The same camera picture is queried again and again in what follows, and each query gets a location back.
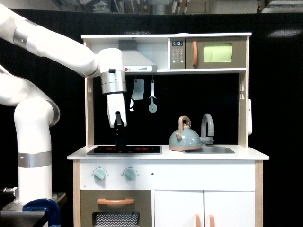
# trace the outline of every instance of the ceiling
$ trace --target ceiling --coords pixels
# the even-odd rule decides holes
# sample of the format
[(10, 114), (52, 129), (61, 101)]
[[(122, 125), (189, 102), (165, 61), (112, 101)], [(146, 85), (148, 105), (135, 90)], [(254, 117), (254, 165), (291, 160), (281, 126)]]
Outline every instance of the ceiling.
[(303, 0), (0, 0), (11, 9), (120, 14), (243, 14), (303, 12)]

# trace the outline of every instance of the faucet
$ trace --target faucet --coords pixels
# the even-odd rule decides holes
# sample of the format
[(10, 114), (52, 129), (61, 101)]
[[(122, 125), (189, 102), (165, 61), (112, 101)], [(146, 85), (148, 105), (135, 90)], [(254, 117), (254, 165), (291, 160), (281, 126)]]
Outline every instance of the faucet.
[[(206, 137), (206, 124), (208, 126), (208, 132), (207, 135), (210, 137)], [(202, 118), (202, 124), (201, 124), (201, 143), (202, 144), (213, 144), (214, 140), (212, 138), (214, 136), (214, 122), (211, 115), (208, 113), (204, 114)]]

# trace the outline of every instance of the orange handle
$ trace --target orange handle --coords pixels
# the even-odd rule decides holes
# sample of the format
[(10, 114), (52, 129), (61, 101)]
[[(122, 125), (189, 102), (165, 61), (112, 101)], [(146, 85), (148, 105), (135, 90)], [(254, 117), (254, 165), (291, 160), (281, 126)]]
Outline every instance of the orange handle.
[(183, 121), (185, 121), (186, 125), (188, 125), (189, 127), (191, 127), (191, 121), (190, 121), (189, 117), (187, 117), (187, 116), (181, 116), (181, 117), (179, 117), (179, 133), (182, 133), (183, 130), (184, 130)]
[(214, 216), (212, 214), (209, 215), (209, 219), (210, 219), (210, 227), (214, 227)]
[(196, 214), (196, 227), (200, 227), (200, 217)]
[(102, 205), (124, 205), (124, 204), (133, 204), (134, 199), (125, 199), (125, 200), (106, 200), (106, 199), (98, 199), (97, 204)]
[(194, 47), (194, 63), (193, 65), (197, 65), (197, 61), (198, 61), (198, 47), (197, 47), (197, 42), (194, 41), (193, 42), (193, 47)]

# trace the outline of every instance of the black curtain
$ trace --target black curtain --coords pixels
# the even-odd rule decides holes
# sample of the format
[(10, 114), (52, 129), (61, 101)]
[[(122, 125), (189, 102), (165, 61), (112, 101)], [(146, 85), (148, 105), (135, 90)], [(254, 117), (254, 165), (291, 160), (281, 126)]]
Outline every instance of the black curtain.
[[(270, 156), (264, 162), (264, 226), (302, 223), (300, 190), (302, 148), (303, 14), (141, 16), (14, 10), (29, 20), (83, 43), (81, 35), (252, 32), (249, 97), (253, 134), (249, 146)], [(85, 146), (84, 79), (64, 66), (0, 40), (0, 64), (36, 84), (60, 110), (51, 128), (53, 191), (65, 192), (62, 226), (72, 226), (72, 161), (66, 156)], [(187, 115), (199, 133), (202, 116), (214, 119), (216, 144), (236, 144), (238, 75), (154, 76), (158, 111), (148, 112), (151, 75), (142, 101), (128, 112), (129, 144), (167, 144)], [(95, 143), (113, 143), (106, 103), (95, 80)], [(133, 76), (126, 78), (129, 95)], [(0, 188), (18, 185), (14, 107), (0, 106)]]

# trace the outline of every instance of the control knob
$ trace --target control knob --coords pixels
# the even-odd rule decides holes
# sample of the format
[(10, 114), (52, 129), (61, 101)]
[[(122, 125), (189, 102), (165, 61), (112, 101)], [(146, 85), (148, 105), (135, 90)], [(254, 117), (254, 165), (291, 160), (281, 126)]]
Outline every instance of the control knob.
[(128, 181), (134, 180), (136, 178), (136, 174), (137, 174), (137, 172), (134, 168), (127, 168), (124, 171), (124, 177)]
[(102, 168), (97, 168), (94, 170), (93, 175), (95, 177), (95, 179), (102, 181), (105, 177), (105, 170)]

